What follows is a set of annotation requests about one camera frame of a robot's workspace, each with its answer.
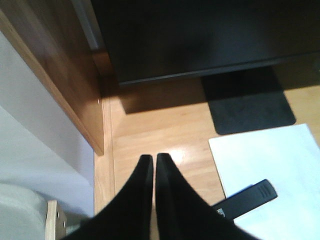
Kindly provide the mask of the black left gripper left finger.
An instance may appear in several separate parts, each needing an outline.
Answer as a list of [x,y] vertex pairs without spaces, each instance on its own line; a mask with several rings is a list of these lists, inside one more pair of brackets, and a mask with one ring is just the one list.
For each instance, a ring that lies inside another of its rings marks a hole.
[[153,198],[153,157],[143,154],[127,182],[95,217],[65,240],[149,240]]

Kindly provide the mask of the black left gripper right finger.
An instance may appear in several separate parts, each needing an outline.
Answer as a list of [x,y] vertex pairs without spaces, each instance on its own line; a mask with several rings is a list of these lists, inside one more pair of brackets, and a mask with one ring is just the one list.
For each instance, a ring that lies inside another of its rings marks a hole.
[[253,240],[191,187],[168,153],[156,159],[155,208],[161,240]]

